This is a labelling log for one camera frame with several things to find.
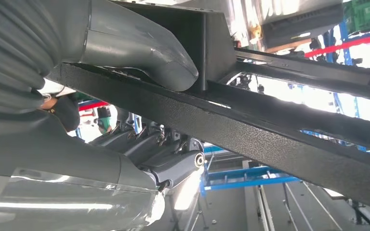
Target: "vehicle underbody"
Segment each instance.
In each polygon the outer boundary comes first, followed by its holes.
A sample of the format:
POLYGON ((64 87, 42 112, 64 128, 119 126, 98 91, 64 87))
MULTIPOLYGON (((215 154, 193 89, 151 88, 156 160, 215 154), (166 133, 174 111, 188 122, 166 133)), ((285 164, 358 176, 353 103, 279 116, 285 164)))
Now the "vehicle underbody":
POLYGON ((239 73, 370 99, 370 69, 234 50, 222 13, 0 1, 0 213, 17 214, 0 225, 22 230, 45 216, 19 208, 33 203, 106 209, 62 210, 51 230, 147 225, 161 192, 203 165, 201 141, 370 205, 370 154, 301 132, 370 148, 370 122, 226 85, 239 73), (67 136, 37 109, 44 77, 146 118, 145 132, 121 118, 91 145, 67 136))

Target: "reflective metal surface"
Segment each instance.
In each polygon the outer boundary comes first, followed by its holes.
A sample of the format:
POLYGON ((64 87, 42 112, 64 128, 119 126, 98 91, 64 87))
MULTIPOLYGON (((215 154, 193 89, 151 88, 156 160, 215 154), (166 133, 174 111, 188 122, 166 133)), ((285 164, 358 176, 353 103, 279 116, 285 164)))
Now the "reflective metal surface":
POLYGON ((121 230, 145 226, 151 211, 159 212, 155 190, 21 168, 1 178, 7 183, 0 193, 0 231, 121 230))
MULTIPOLYGON (((159 4, 171 4, 167 0, 147 0, 159 4)), ((293 15, 307 13, 343 2, 343 0, 188 0, 178 6, 203 8, 223 12, 229 32, 241 46, 249 44, 249 30, 293 15)))

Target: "metal pipe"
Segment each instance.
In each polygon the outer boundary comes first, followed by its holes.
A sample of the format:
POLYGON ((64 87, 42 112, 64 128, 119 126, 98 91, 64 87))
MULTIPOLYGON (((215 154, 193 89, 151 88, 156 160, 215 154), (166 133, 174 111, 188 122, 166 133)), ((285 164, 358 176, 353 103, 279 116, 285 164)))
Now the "metal pipe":
POLYGON ((206 167, 206 171, 209 171, 209 168, 211 167, 212 160, 215 158, 215 153, 212 154, 211 159, 209 160, 208 167, 206 167))
POLYGON ((289 198, 287 197, 286 183, 283 183, 284 200, 286 201, 287 208, 290 209, 289 198))
POLYGON ((265 210, 264 210, 262 195, 259 191, 259 187, 256 186, 256 190, 257 190, 257 197, 259 199, 260 214, 262 215, 263 229, 264 229, 264 231, 269 231, 269 226, 267 225, 267 218, 266 218, 266 213, 265 213, 265 210))
POLYGON ((261 185, 260 191, 262 193, 264 210, 266 211, 267 221, 269 224, 270 231, 275 231, 272 214, 270 213, 269 204, 267 203, 266 193, 264 192, 264 187, 261 185))
POLYGON ((337 223, 337 221, 332 217, 331 213, 324 207, 324 205, 321 203, 321 201, 314 195, 313 191, 310 189, 310 187, 307 185, 307 183, 303 182, 304 186, 308 189, 308 191, 311 193, 311 195, 314 197, 314 199, 320 204, 320 206, 323 208, 323 210, 327 213, 327 215, 331 218, 332 222, 337 226, 339 230, 343 230, 340 225, 337 223))
POLYGON ((193 231, 193 230, 194 230, 195 225, 197 224, 197 220, 198 220, 198 218, 199 218, 200 214, 201 214, 201 212, 200 212, 200 211, 198 211, 198 213, 197 213, 197 217, 195 218, 194 223, 192 224, 192 227, 191 227, 191 230, 190 230, 190 231, 193 231))
POLYGON ((290 189, 290 187, 289 187, 288 184, 286 184, 286 188, 289 190, 289 192, 291 194, 291 197, 293 198, 293 201, 296 203, 297 207, 299 208, 299 211, 300 211, 301 215, 303 216, 303 218, 304 218, 304 220, 305 220, 308 228, 310 229, 310 231, 314 231, 313 228, 310 225, 310 222, 308 221, 307 217, 305 216, 303 210, 301 209, 299 203, 297 202, 296 197, 293 195, 293 192, 291 191, 291 189, 290 189))
POLYGON ((290 217, 291 222, 292 222, 292 223, 293 223, 293 225, 294 225, 294 229, 295 229, 296 231, 298 231, 298 228, 297 228, 296 222, 294 222, 294 219, 293 219, 293 216, 291 215, 291 211, 290 211, 290 209, 289 209, 289 206, 287 205, 287 203, 284 203, 284 205, 286 206, 287 212, 289 213, 289 217, 290 217))
POLYGON ((184 231, 188 231, 189 226, 191 226, 192 217, 194 216, 195 208, 197 207, 197 204, 198 204, 198 199, 199 199, 199 193, 196 196, 195 203, 192 205, 191 214, 189 216, 188 222, 185 225, 184 231))

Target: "worker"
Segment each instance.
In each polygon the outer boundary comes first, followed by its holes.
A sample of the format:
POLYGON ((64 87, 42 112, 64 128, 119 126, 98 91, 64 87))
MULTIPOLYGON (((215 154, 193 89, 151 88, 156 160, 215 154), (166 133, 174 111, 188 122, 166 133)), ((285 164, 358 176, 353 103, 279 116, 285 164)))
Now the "worker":
POLYGON ((74 94, 54 97, 44 94, 45 102, 41 109, 59 118, 66 132, 76 130, 80 124, 79 106, 74 99, 74 94))
POLYGON ((108 109, 107 107, 99 107, 97 108, 97 114, 98 114, 97 125, 101 134, 110 132, 112 130, 112 127, 110 125, 111 118, 110 109, 108 109))

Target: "textured black coating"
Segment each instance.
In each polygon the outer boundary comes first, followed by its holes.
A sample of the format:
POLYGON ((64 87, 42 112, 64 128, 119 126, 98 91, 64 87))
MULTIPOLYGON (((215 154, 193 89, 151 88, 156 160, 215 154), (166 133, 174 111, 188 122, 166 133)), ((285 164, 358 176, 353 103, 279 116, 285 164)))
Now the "textured black coating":
POLYGON ((271 125, 184 93, 100 69, 91 71, 98 73, 62 65, 49 78, 370 205, 367 153, 271 125))
POLYGON ((316 110, 303 104, 209 82, 202 97, 271 124, 307 130, 370 148, 370 121, 316 110))

